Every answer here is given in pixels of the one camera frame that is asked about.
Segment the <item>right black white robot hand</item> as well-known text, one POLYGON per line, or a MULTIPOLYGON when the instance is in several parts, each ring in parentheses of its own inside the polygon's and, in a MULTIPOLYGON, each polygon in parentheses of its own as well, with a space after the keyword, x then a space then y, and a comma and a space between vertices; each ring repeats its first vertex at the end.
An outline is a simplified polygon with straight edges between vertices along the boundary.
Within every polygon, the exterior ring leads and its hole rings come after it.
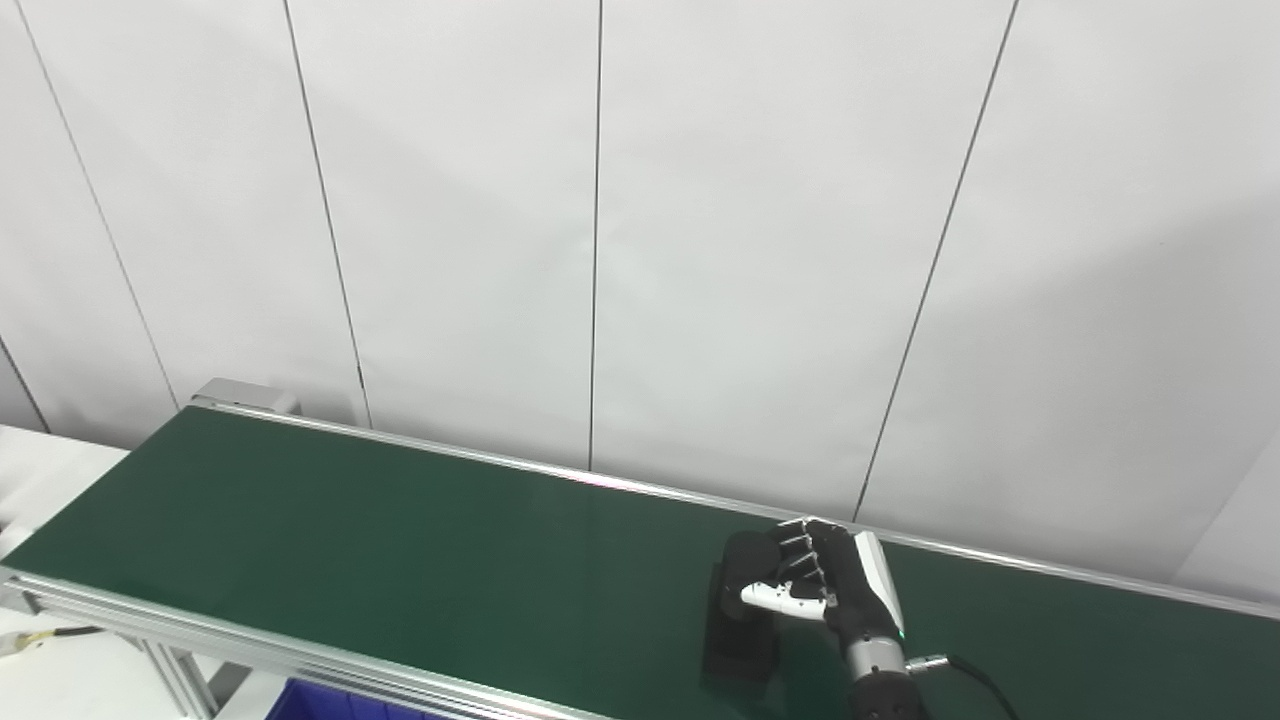
POLYGON ((823 623, 842 647, 872 638, 905 642, 902 610, 876 533, 818 516, 767 530, 776 560, 727 580, 727 600, 749 610, 823 623))

